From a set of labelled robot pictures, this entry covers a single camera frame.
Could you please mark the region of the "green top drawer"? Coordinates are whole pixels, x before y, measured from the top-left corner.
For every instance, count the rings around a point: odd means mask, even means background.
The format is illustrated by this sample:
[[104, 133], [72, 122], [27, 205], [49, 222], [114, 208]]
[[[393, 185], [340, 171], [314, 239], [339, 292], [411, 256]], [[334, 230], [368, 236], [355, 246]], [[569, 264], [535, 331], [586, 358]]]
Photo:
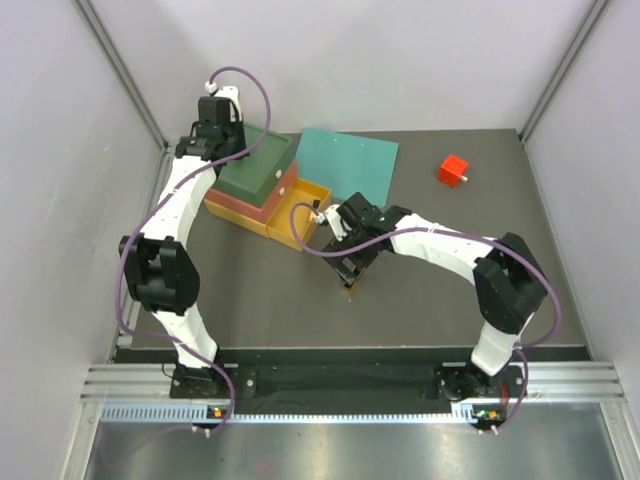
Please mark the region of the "green top drawer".
[[260, 165], [266, 167], [259, 190], [260, 207], [263, 207], [294, 160], [295, 142], [290, 136], [268, 136], [260, 147], [264, 148]]

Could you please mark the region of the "red drawer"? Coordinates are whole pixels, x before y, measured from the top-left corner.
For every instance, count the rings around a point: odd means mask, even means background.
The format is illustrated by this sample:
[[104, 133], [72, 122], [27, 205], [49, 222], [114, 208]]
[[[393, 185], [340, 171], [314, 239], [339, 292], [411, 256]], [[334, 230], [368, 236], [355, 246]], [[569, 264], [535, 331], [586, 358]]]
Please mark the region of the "red drawer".
[[265, 202], [264, 208], [266, 221], [269, 221], [297, 178], [298, 162], [296, 159], [294, 159], [287, 170], [282, 173], [272, 193], [269, 195], [267, 201]]

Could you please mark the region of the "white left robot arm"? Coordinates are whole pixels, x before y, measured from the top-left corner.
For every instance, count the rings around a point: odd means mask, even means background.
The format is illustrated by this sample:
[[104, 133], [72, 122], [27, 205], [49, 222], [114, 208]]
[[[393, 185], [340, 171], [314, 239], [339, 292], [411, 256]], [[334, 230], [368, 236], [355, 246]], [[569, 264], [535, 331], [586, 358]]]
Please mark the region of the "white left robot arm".
[[220, 159], [246, 147], [239, 91], [215, 88], [198, 101], [198, 118], [176, 146], [158, 208], [134, 237], [122, 238], [130, 296], [164, 327], [177, 352], [170, 395], [220, 395], [227, 374], [218, 345], [197, 307], [200, 275], [185, 245], [191, 226], [222, 166]]

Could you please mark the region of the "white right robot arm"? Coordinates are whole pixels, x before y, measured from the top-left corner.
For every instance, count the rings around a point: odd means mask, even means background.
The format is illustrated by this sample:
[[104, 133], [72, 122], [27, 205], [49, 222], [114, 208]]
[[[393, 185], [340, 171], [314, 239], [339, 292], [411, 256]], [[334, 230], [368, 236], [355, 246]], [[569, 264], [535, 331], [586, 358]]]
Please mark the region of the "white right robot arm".
[[426, 261], [468, 281], [484, 320], [466, 365], [437, 371], [441, 394], [451, 401], [492, 394], [522, 332], [547, 295], [544, 274], [526, 242], [507, 233], [469, 239], [411, 210], [380, 210], [361, 193], [313, 216], [333, 233], [326, 261], [350, 288], [383, 251]]

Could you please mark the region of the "three-tier drawer organizer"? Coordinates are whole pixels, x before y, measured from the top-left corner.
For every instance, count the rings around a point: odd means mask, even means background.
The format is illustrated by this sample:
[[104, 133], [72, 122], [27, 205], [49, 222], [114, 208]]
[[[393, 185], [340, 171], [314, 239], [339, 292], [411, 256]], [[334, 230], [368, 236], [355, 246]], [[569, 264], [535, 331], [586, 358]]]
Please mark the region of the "three-tier drawer organizer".
[[[274, 132], [268, 136], [288, 136]], [[266, 167], [260, 165], [264, 151], [260, 145], [250, 155], [226, 164], [213, 187], [206, 193], [204, 205], [209, 213], [241, 226], [253, 233], [267, 237], [265, 208], [260, 207], [260, 187], [266, 175]]]

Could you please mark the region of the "yellow bottom drawer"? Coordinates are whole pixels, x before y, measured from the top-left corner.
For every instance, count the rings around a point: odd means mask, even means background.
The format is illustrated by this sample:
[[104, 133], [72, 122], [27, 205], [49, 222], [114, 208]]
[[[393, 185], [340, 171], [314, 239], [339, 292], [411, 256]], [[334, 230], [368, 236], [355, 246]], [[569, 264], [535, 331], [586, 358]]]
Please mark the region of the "yellow bottom drawer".
[[[294, 250], [302, 251], [292, 232], [290, 214], [296, 204], [305, 203], [312, 206], [316, 199], [321, 202], [317, 209], [324, 210], [332, 200], [332, 191], [302, 178], [296, 179], [267, 223], [268, 237]], [[304, 244], [309, 242], [317, 227], [310, 217], [311, 212], [308, 207], [301, 206], [297, 207], [293, 214], [295, 231]]]

